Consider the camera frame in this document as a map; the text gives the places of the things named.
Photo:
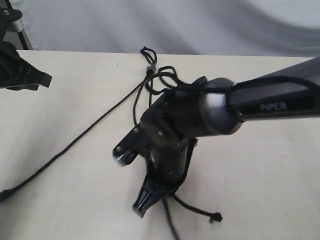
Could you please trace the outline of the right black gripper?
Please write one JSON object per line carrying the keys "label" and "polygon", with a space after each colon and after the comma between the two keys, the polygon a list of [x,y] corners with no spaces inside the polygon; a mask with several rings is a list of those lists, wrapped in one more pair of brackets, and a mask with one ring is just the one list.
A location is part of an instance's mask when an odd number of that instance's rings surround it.
{"label": "right black gripper", "polygon": [[190,138],[182,140],[175,149],[159,146],[152,148],[147,178],[144,179],[132,205],[133,211],[140,218],[143,218],[152,206],[176,192],[184,183],[197,143],[196,138]]}

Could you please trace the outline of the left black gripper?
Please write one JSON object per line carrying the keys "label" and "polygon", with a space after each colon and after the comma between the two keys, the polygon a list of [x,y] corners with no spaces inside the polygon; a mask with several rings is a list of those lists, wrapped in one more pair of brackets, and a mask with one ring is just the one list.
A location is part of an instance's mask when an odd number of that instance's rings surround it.
{"label": "left black gripper", "polygon": [[0,44],[0,87],[11,91],[37,91],[48,88],[52,76],[25,61],[10,42]]}

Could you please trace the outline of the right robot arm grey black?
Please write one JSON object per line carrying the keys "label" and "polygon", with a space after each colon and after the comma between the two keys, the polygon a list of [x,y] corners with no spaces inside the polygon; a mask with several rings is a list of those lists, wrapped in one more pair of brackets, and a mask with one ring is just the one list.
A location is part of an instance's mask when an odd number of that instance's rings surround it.
{"label": "right robot arm grey black", "polygon": [[316,118],[320,115],[320,60],[302,63],[243,81],[227,78],[193,83],[178,79],[174,69],[159,78],[173,78],[157,92],[159,98],[141,116],[149,139],[147,173],[134,211],[146,211],[174,196],[184,182],[199,137],[234,134],[247,121]]}

